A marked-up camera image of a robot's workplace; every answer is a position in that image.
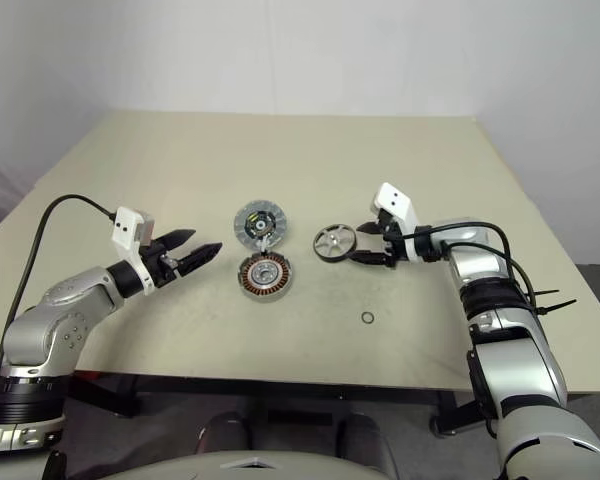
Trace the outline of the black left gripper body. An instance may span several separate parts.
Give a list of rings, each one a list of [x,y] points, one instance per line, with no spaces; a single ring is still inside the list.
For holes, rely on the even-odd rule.
[[[169,256],[169,252],[176,247],[177,244],[171,241],[152,241],[139,248],[141,260],[158,289],[183,277],[179,261]]]

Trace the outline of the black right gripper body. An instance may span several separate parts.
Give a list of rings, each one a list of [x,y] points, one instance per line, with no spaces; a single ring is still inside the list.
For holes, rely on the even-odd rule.
[[[385,242],[385,265],[395,268],[399,261],[406,260],[402,230],[397,220],[384,209],[379,210],[377,225]]]

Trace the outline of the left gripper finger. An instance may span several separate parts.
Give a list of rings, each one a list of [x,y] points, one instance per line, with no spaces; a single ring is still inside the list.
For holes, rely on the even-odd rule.
[[[156,242],[166,251],[171,251],[186,243],[195,233],[195,229],[176,229],[160,236]]]
[[[180,276],[187,276],[193,271],[211,262],[222,249],[221,242],[204,244],[190,254],[177,261],[176,271]]]

